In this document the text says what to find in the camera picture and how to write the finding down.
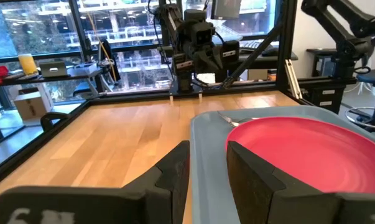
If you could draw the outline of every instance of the computer monitor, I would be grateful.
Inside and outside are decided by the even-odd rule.
[[[238,19],[241,0],[213,0],[211,19]]]

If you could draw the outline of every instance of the chair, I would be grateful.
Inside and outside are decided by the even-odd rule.
[[[370,73],[365,75],[358,75],[357,79],[363,83],[370,83],[375,86],[375,70],[371,70]],[[360,110],[374,110],[372,115],[364,113]],[[353,119],[348,115],[348,113],[353,113],[358,115],[357,119]],[[351,108],[345,112],[345,116],[354,124],[365,127],[368,131],[375,131],[375,107],[358,107]]]

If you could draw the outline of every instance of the red plate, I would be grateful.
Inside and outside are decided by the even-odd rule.
[[[322,192],[375,193],[375,143],[322,121],[268,117],[233,129],[236,141]]]

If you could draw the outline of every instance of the white wall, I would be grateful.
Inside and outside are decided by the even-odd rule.
[[[375,15],[375,0],[350,0],[358,8],[368,14]],[[299,57],[294,61],[294,69],[298,78],[310,77],[312,74],[313,54],[306,49],[335,48],[335,42],[319,23],[311,16],[306,15],[300,9],[302,0],[298,0],[297,17],[295,21],[294,44],[292,50]],[[339,15],[335,16],[348,31],[348,23]],[[371,67],[375,68],[375,53],[371,57]]]

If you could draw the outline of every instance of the gray tray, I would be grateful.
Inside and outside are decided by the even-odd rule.
[[[281,106],[222,113],[235,119],[266,116],[312,118],[350,129],[375,142],[374,135],[330,111],[314,106]],[[232,129],[216,111],[203,113],[192,119],[190,148],[194,224],[239,223],[229,185],[225,151],[226,137]]]

